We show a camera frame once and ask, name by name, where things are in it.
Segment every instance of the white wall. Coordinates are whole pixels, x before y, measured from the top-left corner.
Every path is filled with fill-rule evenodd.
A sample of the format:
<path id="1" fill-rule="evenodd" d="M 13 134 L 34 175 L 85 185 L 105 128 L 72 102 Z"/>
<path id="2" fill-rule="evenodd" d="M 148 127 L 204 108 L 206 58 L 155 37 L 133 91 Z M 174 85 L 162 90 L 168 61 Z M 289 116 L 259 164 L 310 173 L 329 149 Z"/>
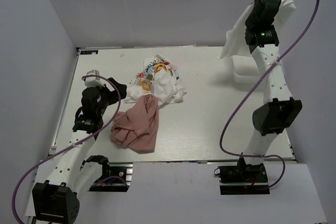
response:
<path id="1" fill-rule="evenodd" d="M 49 0 L 0 0 L 0 222 L 21 175 L 48 154 L 76 50 Z M 32 186 L 19 191 L 23 215 Z"/>
<path id="2" fill-rule="evenodd" d="M 76 47 L 223 45 L 252 0 L 50 0 Z"/>
<path id="3" fill-rule="evenodd" d="M 284 51 L 304 29 L 315 0 L 294 0 L 297 11 L 282 31 Z M 289 129 L 293 149 L 309 171 L 329 224 L 336 223 L 336 7 L 321 0 L 310 30 L 284 59 L 286 79 L 303 109 Z"/>

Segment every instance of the white table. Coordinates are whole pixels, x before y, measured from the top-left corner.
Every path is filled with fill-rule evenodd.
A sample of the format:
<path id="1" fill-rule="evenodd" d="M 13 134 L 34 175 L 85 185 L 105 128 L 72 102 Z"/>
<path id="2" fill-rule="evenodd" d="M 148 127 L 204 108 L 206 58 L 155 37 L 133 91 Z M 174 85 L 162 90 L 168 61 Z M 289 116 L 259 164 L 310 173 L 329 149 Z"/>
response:
<path id="1" fill-rule="evenodd" d="M 219 136 L 228 117 L 250 87 L 232 81 L 231 66 L 216 58 L 221 51 L 222 47 L 164 47 L 101 49 L 96 55 L 80 55 L 56 138 L 57 151 L 69 144 L 75 112 L 81 106 L 81 93 L 85 88 L 82 76 L 96 69 L 102 76 L 126 84 L 142 70 L 143 59 L 161 54 L 180 70 L 187 94 L 182 103 L 168 104 L 159 110 L 155 152 L 138 154 L 111 143 L 108 127 L 99 134 L 88 155 L 104 155 L 111 162 L 118 163 L 235 159 L 219 149 Z M 227 150 L 244 151 L 253 132 L 252 112 L 262 102 L 263 93 L 257 91 L 238 112 L 224 137 Z M 120 110 L 133 106 L 122 102 Z M 116 107 L 116 104 L 108 107 L 104 122 L 112 117 Z M 274 140 L 267 154 L 292 158 L 286 132 Z"/>

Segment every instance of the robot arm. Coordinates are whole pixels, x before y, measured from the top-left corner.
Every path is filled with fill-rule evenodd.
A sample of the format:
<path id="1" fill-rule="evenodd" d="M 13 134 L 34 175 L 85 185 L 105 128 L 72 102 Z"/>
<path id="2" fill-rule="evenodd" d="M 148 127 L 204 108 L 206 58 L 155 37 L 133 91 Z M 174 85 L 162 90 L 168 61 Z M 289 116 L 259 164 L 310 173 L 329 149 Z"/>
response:
<path id="1" fill-rule="evenodd" d="M 279 39 L 272 23 L 281 0 L 256 0 L 246 20 L 245 41 L 259 72 L 264 74 L 273 63 L 277 65 L 264 80 L 264 105 L 253 113 L 254 132 L 244 151 L 248 155 L 265 156 L 277 134 L 289 127 L 302 108 L 289 91 L 279 57 Z M 248 157 L 246 164 L 259 165 L 263 158 Z"/>
<path id="2" fill-rule="evenodd" d="M 264 79 L 264 105 L 253 113 L 255 129 L 243 152 L 254 157 L 240 157 L 237 166 L 219 167 L 222 194 L 269 193 L 263 157 L 276 136 L 292 124 L 302 109 L 301 101 L 292 97 L 277 62 L 279 39 L 273 22 L 280 4 L 281 0 L 255 0 L 245 22 L 245 42 L 260 73 L 264 74 L 274 63 L 276 66 Z M 246 186 L 251 183 L 260 185 Z"/>
<path id="3" fill-rule="evenodd" d="M 91 73 L 99 75 L 96 70 L 88 72 L 87 75 Z M 125 98 L 125 85 L 112 78 L 109 80 L 118 88 L 121 98 Z M 75 143 L 102 128 L 104 112 L 107 106 L 118 101 L 118 95 L 96 77 L 87 78 L 85 85 L 87 88 L 82 93 L 82 107 L 76 113 L 73 133 L 69 140 L 69 145 L 74 145 L 74 148 L 61 156 L 44 183 L 36 183 L 33 188 L 34 208 L 38 220 L 72 224 L 79 212 L 78 196 L 88 191 L 97 179 L 110 176 L 109 161 L 106 157 L 90 156 L 85 160 L 98 135 L 79 145 Z"/>

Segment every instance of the purple cable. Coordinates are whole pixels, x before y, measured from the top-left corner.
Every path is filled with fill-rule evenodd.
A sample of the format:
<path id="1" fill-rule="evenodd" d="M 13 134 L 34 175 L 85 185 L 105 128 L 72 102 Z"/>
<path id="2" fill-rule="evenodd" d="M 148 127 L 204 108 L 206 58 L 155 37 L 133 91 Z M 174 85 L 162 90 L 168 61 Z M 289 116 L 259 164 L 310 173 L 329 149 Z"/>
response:
<path id="1" fill-rule="evenodd" d="M 94 186 L 99 186 L 100 184 L 104 183 L 105 181 L 108 181 L 112 178 L 116 178 L 118 180 L 120 180 L 123 184 L 125 184 L 127 186 L 127 188 L 129 188 L 129 185 L 127 185 L 126 181 L 123 180 L 121 177 L 119 176 L 110 176 L 110 177 L 107 177 L 105 179 L 102 179 L 101 181 L 98 181 L 97 183 L 93 184 L 91 187 L 94 187 Z"/>
<path id="2" fill-rule="evenodd" d="M 117 89 L 117 87 L 111 82 L 109 81 L 108 79 L 106 79 L 105 77 L 102 77 L 102 76 L 99 76 L 99 75 L 96 75 L 96 74 L 91 74 L 91 75 L 88 75 L 88 76 L 83 76 L 82 79 L 85 79 L 85 78 L 88 78 L 88 77 L 99 77 L 103 80 L 105 80 L 106 82 L 108 82 L 117 92 L 118 94 L 118 99 L 119 99 L 119 102 L 118 102 L 118 107 L 116 109 L 116 112 L 114 113 L 113 117 L 100 129 L 100 130 L 97 130 L 96 132 L 92 133 L 91 135 L 83 138 L 82 140 L 78 141 L 75 143 L 75 145 L 79 145 L 83 142 L 85 142 L 86 140 L 90 139 L 91 137 L 97 135 L 99 132 L 101 132 L 102 130 L 104 130 L 114 119 L 114 117 L 117 115 L 118 111 L 119 111 L 119 108 L 120 108 L 120 105 L 121 105 L 121 96 L 120 96 L 120 92 L 119 90 Z M 59 151 L 58 153 L 55 153 L 54 155 L 51 155 L 49 156 L 48 158 L 46 158 L 45 160 L 42 160 L 40 162 L 38 162 L 36 165 L 34 165 L 32 168 L 30 168 L 23 176 L 22 178 L 20 178 L 19 182 L 17 183 L 17 185 L 15 186 L 15 189 L 14 189 L 14 192 L 13 192 L 13 196 L 12 196 L 12 212 L 13 212 L 13 215 L 16 219 L 16 221 L 20 224 L 25 224 L 19 217 L 19 215 L 17 214 L 17 211 L 16 211 L 16 206 L 15 206 L 15 201 L 16 201 L 16 195 L 17 195 L 17 191 L 21 185 L 21 183 L 23 182 L 23 180 L 33 171 L 35 170 L 37 167 L 39 167 L 41 164 L 44 164 L 45 162 L 47 162 L 48 160 L 51 160 L 53 159 L 54 157 L 64 153 L 64 152 L 67 152 L 69 150 L 71 150 L 72 148 L 74 148 L 74 146 L 70 145 L 68 147 L 66 147 L 65 149 Z"/>
<path id="3" fill-rule="evenodd" d="M 311 18 L 307 24 L 307 26 L 305 27 L 305 29 L 303 30 L 303 32 L 301 33 L 301 35 L 297 38 L 297 40 L 294 41 L 294 43 L 277 59 L 277 62 L 279 62 L 286 54 L 288 54 L 288 52 L 301 40 L 301 38 L 305 35 L 305 33 L 307 32 L 307 30 L 309 29 L 311 23 L 313 22 L 315 15 L 317 13 L 317 10 L 319 8 L 319 4 L 320 4 L 320 0 L 316 0 L 316 4 L 315 4 L 315 9 L 313 11 L 313 14 L 311 15 Z M 260 85 L 260 83 L 264 80 L 264 78 L 272 71 L 272 69 L 277 65 L 276 62 L 274 62 L 269 69 L 267 69 L 267 71 L 260 77 L 260 79 L 257 81 L 257 83 L 252 87 L 252 89 L 247 93 L 247 95 L 242 99 L 242 101 L 240 102 L 240 104 L 237 106 L 237 108 L 233 111 L 232 115 L 229 117 L 229 119 L 227 120 L 224 129 L 222 131 L 222 134 L 220 135 L 220 140 L 219 140 L 219 147 L 221 148 L 221 150 L 223 152 L 225 152 L 226 154 L 232 155 L 232 156 L 237 156 L 237 157 L 263 157 L 261 155 L 245 155 L 245 154 L 237 154 L 237 153 L 232 153 L 229 152 L 227 150 L 225 150 L 223 148 L 223 137 L 224 134 L 230 124 L 230 122 L 232 121 L 233 117 L 237 114 L 237 112 L 239 111 L 239 109 L 243 106 L 243 104 L 246 102 L 246 100 L 250 97 L 250 95 L 253 93 L 253 91 L 255 91 L 255 89 Z M 278 178 L 277 181 L 275 181 L 273 184 L 271 184 L 268 188 L 274 187 L 277 183 L 279 183 L 279 181 L 282 179 L 284 173 L 285 173 L 285 161 L 282 157 L 280 157 L 279 155 L 268 155 L 268 156 L 264 156 L 264 158 L 270 158 L 270 157 L 277 157 L 278 159 L 280 159 L 282 161 L 283 164 L 283 169 L 281 172 L 280 177 Z"/>

